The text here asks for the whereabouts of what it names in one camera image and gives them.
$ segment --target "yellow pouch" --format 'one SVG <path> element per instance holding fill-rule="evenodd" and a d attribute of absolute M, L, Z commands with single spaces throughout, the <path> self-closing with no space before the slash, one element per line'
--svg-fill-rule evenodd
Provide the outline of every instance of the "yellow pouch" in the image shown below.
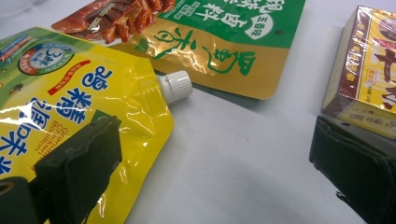
<path fill-rule="evenodd" d="M 122 162 L 87 223 L 122 223 L 174 125 L 149 60 L 32 28 L 0 40 L 0 95 L 0 179 L 32 180 L 83 126 L 118 117 Z"/>

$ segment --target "box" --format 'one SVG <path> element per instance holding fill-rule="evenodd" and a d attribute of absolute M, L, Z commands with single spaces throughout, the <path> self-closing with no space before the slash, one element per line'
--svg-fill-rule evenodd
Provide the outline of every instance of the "box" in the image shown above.
<path fill-rule="evenodd" d="M 358 7 L 344 27 L 322 113 L 396 138 L 396 13 Z"/>

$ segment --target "white background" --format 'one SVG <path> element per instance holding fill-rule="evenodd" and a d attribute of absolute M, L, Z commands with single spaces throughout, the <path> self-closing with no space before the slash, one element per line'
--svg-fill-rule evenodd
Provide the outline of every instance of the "white background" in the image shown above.
<path fill-rule="evenodd" d="M 91 1 L 30 2 L 2 2 L 0 38 L 50 27 Z M 364 223 L 308 160 L 339 37 L 358 5 L 396 12 L 394 0 L 306 0 L 271 99 L 195 86 L 171 105 L 175 129 L 126 223 Z"/>

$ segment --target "food package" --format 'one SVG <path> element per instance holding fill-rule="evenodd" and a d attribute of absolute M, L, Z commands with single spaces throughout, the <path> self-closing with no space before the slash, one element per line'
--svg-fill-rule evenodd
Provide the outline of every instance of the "food package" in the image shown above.
<path fill-rule="evenodd" d="M 117 116 L 122 162 L 86 223 L 122 223 L 173 129 L 149 60 L 41 28 L 0 40 L 0 58 L 0 179 L 31 181 L 62 142 Z"/>
<path fill-rule="evenodd" d="M 341 37 L 322 112 L 396 138 L 396 13 L 357 7 Z"/>
<path fill-rule="evenodd" d="M 150 58 L 161 72 L 186 70 L 200 85 L 266 99 L 276 92 L 303 8 L 304 0 L 178 0 L 111 48 Z"/>
<path fill-rule="evenodd" d="M 175 4 L 176 0 L 94 0 L 51 27 L 76 37 L 105 41 L 104 44 L 127 42 Z"/>

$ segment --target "food image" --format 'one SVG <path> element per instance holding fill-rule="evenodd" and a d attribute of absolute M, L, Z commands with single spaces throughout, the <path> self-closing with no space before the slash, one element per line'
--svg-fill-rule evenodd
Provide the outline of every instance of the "food image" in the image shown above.
<path fill-rule="evenodd" d="M 88 40 L 120 38 L 127 42 L 155 22 L 158 13 L 171 10 L 176 0 L 95 0 L 52 24 L 56 31 Z"/>

